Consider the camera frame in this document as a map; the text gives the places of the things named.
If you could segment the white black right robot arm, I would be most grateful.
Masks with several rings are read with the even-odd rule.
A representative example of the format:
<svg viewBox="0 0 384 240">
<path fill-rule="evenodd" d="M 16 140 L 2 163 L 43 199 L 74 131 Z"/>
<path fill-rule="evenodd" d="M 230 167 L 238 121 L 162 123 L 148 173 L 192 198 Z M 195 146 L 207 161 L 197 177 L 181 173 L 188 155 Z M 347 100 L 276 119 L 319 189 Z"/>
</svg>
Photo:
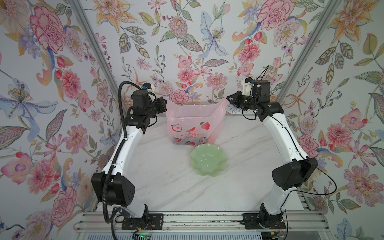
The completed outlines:
<svg viewBox="0 0 384 240">
<path fill-rule="evenodd" d="M 227 100 L 242 111 L 254 112 L 255 118 L 271 133 L 282 158 L 282 165 L 272 171 L 274 186 L 257 216 L 258 224 L 269 229 L 282 219 L 289 195 L 310 178 L 318 163 L 294 138 L 282 106 L 271 101 L 268 81 L 248 77 L 243 81 L 243 90 L 228 96 Z"/>
</svg>

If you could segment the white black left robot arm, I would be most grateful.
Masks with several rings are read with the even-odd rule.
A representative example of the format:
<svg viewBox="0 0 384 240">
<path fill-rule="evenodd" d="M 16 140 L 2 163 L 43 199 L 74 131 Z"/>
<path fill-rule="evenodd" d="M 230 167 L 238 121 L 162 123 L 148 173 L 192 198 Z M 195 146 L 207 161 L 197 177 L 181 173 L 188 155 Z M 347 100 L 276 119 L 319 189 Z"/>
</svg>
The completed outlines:
<svg viewBox="0 0 384 240">
<path fill-rule="evenodd" d="M 117 146 L 103 170 L 93 174 L 91 183 L 106 223 L 112 224 L 120 214 L 131 225 L 142 228 L 149 222 L 149 210 L 146 204 L 135 201 L 136 189 L 128 180 L 128 168 L 136 147 L 152 126 L 151 119 L 166 112 L 167 101 L 151 90 L 134 91 L 132 100 L 128 112 L 121 112 L 122 134 Z"/>
</svg>

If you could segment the pink plastic bag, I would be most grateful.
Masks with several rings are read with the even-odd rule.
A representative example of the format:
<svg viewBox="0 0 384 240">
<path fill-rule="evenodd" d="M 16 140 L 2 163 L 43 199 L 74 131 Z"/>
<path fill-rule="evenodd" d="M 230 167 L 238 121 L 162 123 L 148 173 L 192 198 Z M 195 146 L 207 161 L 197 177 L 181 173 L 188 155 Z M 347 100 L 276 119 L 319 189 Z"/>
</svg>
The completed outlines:
<svg viewBox="0 0 384 240">
<path fill-rule="evenodd" d="M 225 99 L 215 105 L 176 105 L 167 103 L 167 132 L 175 145 L 214 144 L 224 127 Z"/>
</svg>

